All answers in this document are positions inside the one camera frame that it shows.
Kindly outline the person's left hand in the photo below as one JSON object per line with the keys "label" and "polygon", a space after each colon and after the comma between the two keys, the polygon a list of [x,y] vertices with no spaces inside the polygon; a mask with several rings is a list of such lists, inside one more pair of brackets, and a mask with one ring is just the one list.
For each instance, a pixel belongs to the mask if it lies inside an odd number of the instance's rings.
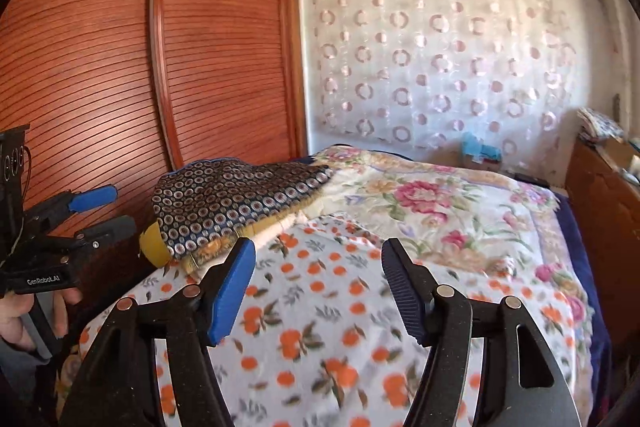
{"label": "person's left hand", "polygon": [[[77,305],[82,299],[78,288],[67,288],[53,293],[53,325],[52,329],[58,338],[68,333],[67,306]],[[34,295],[16,295],[7,293],[1,299],[0,334],[3,340],[23,351],[32,351],[36,344],[27,332],[22,316],[34,306]]]}

